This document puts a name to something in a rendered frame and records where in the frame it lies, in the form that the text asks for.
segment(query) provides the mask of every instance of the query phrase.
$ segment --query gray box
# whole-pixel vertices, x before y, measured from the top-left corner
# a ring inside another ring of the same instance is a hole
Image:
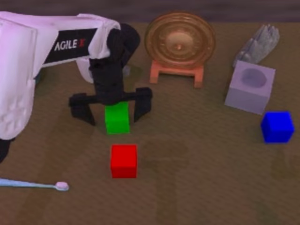
[[[225,105],[262,115],[271,96],[275,71],[237,61]]]

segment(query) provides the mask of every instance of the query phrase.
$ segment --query red cube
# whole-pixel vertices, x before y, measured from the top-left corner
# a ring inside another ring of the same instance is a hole
[[[136,145],[113,145],[111,152],[112,178],[136,178]]]

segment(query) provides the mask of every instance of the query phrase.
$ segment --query cube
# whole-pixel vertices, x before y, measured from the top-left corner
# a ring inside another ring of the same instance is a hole
[[[113,145],[110,168],[112,178],[136,178],[137,146]]]
[[[266,143],[288,143],[295,128],[288,111],[269,111],[261,122],[261,130]]]
[[[105,106],[105,125],[109,135],[129,134],[128,102]]]
[[[262,115],[271,96],[274,77],[272,68],[237,61],[225,105]]]

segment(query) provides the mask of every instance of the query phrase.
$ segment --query dark background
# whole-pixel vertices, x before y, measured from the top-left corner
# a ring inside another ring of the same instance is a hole
[[[296,0],[2,0],[2,11],[33,15],[93,13],[120,22],[149,22],[186,10],[213,22],[299,22]]]

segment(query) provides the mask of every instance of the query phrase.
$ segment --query toothbrush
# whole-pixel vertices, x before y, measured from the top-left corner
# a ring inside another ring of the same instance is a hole
[[[33,182],[9,180],[0,178],[0,187],[23,187],[23,188],[53,188],[58,191],[68,191],[69,185],[66,182],[57,182],[53,184],[39,184]]]

